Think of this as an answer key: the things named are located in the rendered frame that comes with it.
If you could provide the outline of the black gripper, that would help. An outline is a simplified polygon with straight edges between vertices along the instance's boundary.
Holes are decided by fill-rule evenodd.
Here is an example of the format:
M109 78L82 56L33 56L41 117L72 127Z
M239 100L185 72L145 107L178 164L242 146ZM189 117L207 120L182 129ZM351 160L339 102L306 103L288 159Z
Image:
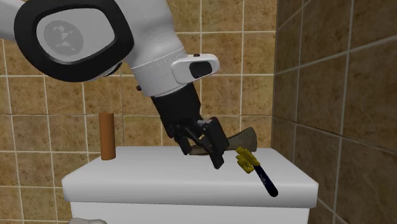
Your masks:
M194 84L161 97L151 97L165 131L174 138L184 155L209 155L215 169L224 164L228 138L216 117L202 120L200 100Z

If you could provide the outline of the grey brown flared tool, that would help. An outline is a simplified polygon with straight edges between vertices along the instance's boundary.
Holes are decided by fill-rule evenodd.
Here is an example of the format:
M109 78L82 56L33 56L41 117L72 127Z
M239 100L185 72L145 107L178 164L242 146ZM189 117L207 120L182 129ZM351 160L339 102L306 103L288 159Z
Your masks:
M254 152L258 148L257 135L252 127L248 127L240 133L229 137L228 143L229 147L226 148L225 151L234 151L238 147L242 147L250 152ZM208 155L208 152L202 147L195 145L192 147L192 151L189 155Z

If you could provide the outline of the brown cylinder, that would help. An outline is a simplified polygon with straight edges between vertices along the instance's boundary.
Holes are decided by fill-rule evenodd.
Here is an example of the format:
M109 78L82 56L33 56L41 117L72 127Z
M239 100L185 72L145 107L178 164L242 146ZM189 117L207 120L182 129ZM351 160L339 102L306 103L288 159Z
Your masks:
M101 159L112 160L116 158L115 120L113 113L99 114L99 133L101 144Z

